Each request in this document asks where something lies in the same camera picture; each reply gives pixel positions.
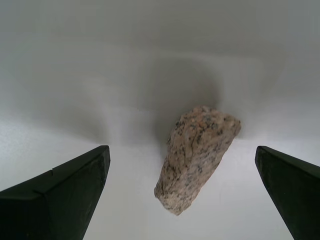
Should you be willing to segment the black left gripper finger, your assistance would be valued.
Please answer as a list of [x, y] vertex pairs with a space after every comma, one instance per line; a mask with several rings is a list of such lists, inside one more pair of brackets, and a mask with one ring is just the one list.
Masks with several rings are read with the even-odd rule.
[[101, 145], [0, 193], [2, 240], [82, 240], [106, 184]]
[[255, 165], [275, 207], [295, 240], [320, 238], [320, 168], [267, 146]]

